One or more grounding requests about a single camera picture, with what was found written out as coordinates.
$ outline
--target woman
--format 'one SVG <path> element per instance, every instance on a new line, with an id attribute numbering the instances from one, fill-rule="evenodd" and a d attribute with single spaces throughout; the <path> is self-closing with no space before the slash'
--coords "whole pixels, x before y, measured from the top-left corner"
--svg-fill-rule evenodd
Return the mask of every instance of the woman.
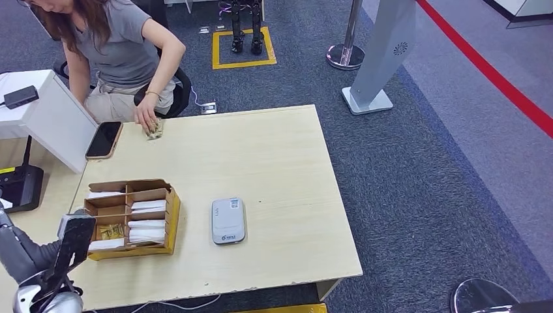
<path id="1" fill-rule="evenodd" d="M 165 114 L 173 103 L 172 77 L 186 50 L 175 35 L 130 0 L 25 1 L 61 37 L 69 89 L 97 122 L 134 120 L 146 132 L 155 128 L 155 111 Z M 90 62 L 98 85 L 89 95 Z M 146 84 L 135 106 L 134 95 Z"/>

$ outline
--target cardboard organizer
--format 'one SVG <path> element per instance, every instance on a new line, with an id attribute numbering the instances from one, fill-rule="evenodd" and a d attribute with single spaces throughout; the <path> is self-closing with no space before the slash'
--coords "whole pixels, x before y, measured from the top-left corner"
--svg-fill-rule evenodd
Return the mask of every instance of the cardboard organizer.
<path id="1" fill-rule="evenodd" d="M 102 240 L 100 225 L 122 224 L 124 246 L 119 248 L 89 251 L 88 257 L 98 261 L 108 258 L 145 256 L 149 254 L 173 254 L 179 224 L 181 200 L 176 191 L 162 179 L 114 181 L 89 185 L 91 192 L 123 192 L 116 196 L 85 199 L 84 209 L 96 218 L 91 241 Z M 131 206 L 138 201 L 166 200 L 165 211 L 133 213 Z M 165 241 L 160 243 L 130 243 L 128 222 L 131 220 L 165 220 Z"/>

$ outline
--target bracelet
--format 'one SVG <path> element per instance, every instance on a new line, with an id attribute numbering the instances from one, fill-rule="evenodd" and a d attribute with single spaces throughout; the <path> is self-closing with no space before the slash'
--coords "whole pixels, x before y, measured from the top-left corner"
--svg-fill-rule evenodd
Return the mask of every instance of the bracelet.
<path id="1" fill-rule="evenodd" d="M 148 95 L 149 93 L 153 93 L 153 94 L 156 95 L 158 98 L 161 98 L 161 96 L 160 96 L 158 93 L 156 93 L 155 91 L 146 90 L 146 93 L 145 93 L 145 94 Z"/>

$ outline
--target gold packet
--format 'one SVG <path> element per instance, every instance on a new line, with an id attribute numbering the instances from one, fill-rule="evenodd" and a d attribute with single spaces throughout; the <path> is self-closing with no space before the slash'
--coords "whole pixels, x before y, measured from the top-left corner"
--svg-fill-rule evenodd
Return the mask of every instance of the gold packet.
<path id="1" fill-rule="evenodd" d="M 125 236 L 122 224 L 98 225 L 102 240 L 118 239 Z"/>

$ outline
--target yellow square marking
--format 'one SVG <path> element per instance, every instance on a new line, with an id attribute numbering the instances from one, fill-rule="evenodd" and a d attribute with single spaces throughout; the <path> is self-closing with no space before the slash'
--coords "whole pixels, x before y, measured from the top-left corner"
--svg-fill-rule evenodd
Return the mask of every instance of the yellow square marking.
<path id="1" fill-rule="evenodd" d="M 246 29 L 244 33 L 251 34 L 253 29 Z M 256 67 L 259 65 L 271 65 L 276 64 L 277 58 L 275 57 L 275 51 L 273 49 L 273 43 L 271 42 L 271 36 L 269 36 L 269 28 L 267 26 L 261 27 L 261 32 L 263 33 L 263 42 L 265 44 L 265 51 L 267 51 L 267 60 L 261 61 L 247 61 L 247 62 L 238 62 L 238 63 L 219 63 L 219 37 L 232 35 L 232 31 L 216 31 L 213 33 L 213 55 L 212 63 L 214 70 L 220 70 L 222 68 L 238 68 L 238 67 Z"/>

